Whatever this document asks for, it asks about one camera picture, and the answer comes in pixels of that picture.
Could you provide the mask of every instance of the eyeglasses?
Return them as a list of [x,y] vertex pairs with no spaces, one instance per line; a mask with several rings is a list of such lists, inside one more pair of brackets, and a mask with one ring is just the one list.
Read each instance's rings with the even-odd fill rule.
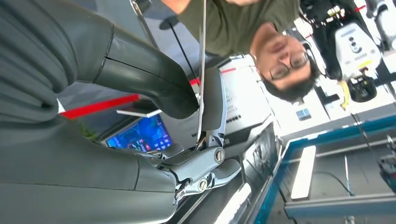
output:
[[[305,51],[299,51],[290,55],[290,65],[294,70],[304,67],[308,61],[308,55]],[[288,76],[291,68],[283,63],[278,63],[269,70],[269,73],[272,80],[279,80]]]

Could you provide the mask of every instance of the screw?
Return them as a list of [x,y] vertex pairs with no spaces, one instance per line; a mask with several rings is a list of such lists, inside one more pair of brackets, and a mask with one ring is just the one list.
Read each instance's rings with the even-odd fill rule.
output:
[[214,158],[216,159],[217,162],[221,162],[224,159],[224,151],[223,150],[218,150],[215,155]]
[[199,191],[204,191],[204,190],[206,190],[207,186],[208,186],[208,182],[206,181],[206,179],[202,179],[198,183],[198,190]]
[[185,195],[185,191],[184,190],[180,191],[179,193],[176,194],[176,200],[180,201],[184,195]]

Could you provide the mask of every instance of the blue frame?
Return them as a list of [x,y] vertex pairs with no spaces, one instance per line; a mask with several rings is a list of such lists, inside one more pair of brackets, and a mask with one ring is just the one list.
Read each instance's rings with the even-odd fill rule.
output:
[[[396,127],[396,116],[390,116],[378,120],[366,121],[361,125],[361,127],[367,134],[375,133],[379,131],[391,130]],[[283,160],[284,161],[290,160],[290,158],[294,155],[295,152],[298,152],[299,150],[302,150],[303,148],[308,146],[313,146],[313,145],[320,146],[323,144],[328,144],[341,140],[347,140],[359,136],[361,136],[359,127],[350,126],[346,128],[335,129],[333,131],[324,134],[319,134],[314,139],[303,138],[296,141],[291,141],[289,143],[289,147],[286,149]],[[285,171],[288,166],[289,164],[285,162],[282,162],[281,165],[279,166],[279,169],[275,174],[274,181],[269,187],[268,194],[260,208],[258,216],[256,217],[255,220],[256,224],[266,223],[279,191],[279,187],[275,183],[279,183],[283,179],[285,175]]]

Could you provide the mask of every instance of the window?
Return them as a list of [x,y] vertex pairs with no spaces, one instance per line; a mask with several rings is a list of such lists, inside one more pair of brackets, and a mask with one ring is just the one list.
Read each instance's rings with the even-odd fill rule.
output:
[[308,120],[308,119],[312,118],[311,115],[309,114],[308,109],[303,109],[303,110],[297,111],[296,114],[300,121],[304,121],[304,120]]

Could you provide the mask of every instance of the olive green t-shirt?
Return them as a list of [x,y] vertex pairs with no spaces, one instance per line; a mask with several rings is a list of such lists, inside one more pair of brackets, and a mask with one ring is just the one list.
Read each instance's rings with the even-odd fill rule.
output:
[[[248,54],[256,31],[265,22],[272,22],[283,32],[298,18],[300,5],[300,0],[261,0],[242,7],[226,0],[206,2],[205,49],[221,56]],[[191,0],[179,19],[199,41],[202,0]]]

